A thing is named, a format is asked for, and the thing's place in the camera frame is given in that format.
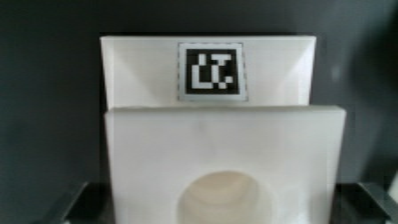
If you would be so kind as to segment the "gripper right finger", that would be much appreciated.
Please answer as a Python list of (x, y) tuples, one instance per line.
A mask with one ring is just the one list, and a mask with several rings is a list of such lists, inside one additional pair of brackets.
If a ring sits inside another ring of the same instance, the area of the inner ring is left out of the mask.
[(398, 202), (376, 183), (335, 186), (333, 224), (398, 224)]

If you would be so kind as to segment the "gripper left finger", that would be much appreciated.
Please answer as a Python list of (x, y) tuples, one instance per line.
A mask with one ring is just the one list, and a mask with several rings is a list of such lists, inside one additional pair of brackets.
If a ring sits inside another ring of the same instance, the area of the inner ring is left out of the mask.
[(31, 224), (70, 224), (67, 215), (76, 205), (77, 198), (88, 183), (81, 182), (67, 187), (67, 190), (49, 206), (47, 212)]

